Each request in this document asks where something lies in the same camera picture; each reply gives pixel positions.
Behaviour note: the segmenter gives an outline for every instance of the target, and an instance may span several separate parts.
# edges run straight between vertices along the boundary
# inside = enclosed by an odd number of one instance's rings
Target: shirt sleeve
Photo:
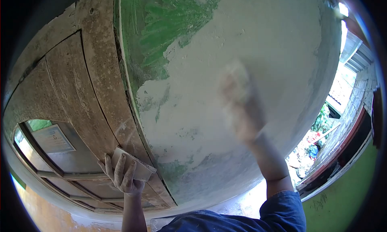
[[[259,213],[260,219],[274,231],[306,231],[305,213],[297,192],[276,193],[264,202]]]

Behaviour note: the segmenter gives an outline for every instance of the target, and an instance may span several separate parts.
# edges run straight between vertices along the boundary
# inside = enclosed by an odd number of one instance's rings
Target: blue shirt
[[[237,215],[220,215],[209,210],[198,210],[178,215],[159,232],[193,231],[306,231],[306,220],[300,195],[281,191],[261,206],[261,219]]]

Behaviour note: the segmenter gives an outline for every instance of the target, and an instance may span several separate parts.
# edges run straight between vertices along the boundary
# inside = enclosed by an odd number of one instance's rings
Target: sanding block
[[[137,162],[136,170],[134,171],[134,180],[139,180],[139,181],[145,181],[147,182],[151,175],[153,173],[156,173],[156,168],[149,166],[148,164],[140,161],[136,157],[132,156],[131,154],[127,153],[120,147],[117,147],[116,150],[114,151],[113,156],[111,157],[111,165],[113,167],[116,167],[117,162],[119,161],[119,158],[121,154],[124,154],[126,156],[126,161],[125,161],[125,167],[124,167],[124,172],[126,172],[129,168],[129,165],[132,163],[133,160]]]

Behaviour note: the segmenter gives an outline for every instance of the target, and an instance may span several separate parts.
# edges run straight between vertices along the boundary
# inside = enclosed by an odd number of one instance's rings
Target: wrist
[[[264,133],[259,134],[255,139],[245,141],[244,144],[249,147],[265,147],[268,146],[268,141]]]
[[[123,195],[124,200],[131,200],[131,201],[136,201],[136,200],[141,200],[141,193],[124,193]]]

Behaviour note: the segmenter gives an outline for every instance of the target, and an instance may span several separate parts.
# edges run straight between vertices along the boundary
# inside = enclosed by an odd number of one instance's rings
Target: right hand
[[[220,96],[236,137],[244,142],[254,142],[266,124],[258,93],[242,64],[238,72],[226,74],[220,84]]]
[[[105,153],[105,164],[103,164],[101,161],[98,161],[98,165],[101,167],[103,172],[113,181],[114,186],[121,192],[130,196],[141,195],[145,186],[145,182],[133,180],[133,175],[134,171],[136,170],[137,163],[133,160],[132,164],[124,174],[125,160],[126,156],[121,154],[113,172],[110,156]]]

